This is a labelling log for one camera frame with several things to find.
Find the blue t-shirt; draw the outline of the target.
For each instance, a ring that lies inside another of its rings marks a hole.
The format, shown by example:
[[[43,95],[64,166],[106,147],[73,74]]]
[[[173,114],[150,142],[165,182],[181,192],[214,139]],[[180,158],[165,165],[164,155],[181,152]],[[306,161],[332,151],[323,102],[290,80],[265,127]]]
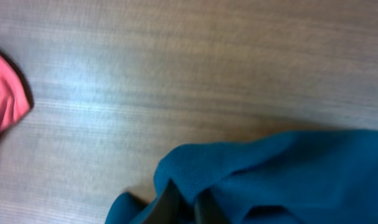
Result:
[[[121,194],[107,223],[142,223],[172,180],[178,223],[210,190],[230,223],[378,223],[378,131],[289,131],[253,142],[186,144],[160,160],[156,198]]]

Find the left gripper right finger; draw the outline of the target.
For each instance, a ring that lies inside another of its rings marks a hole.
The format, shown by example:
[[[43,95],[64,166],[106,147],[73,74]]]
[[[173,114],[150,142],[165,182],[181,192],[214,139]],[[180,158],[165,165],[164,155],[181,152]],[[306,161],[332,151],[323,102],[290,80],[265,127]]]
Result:
[[[210,190],[200,193],[194,204],[195,224],[230,224]]]

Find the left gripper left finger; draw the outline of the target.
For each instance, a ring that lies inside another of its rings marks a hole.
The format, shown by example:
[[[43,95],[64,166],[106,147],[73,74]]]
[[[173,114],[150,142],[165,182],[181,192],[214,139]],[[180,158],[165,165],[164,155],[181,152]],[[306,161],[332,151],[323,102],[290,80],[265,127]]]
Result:
[[[181,193],[176,184],[169,180],[166,188],[142,224],[177,224],[180,203]]]

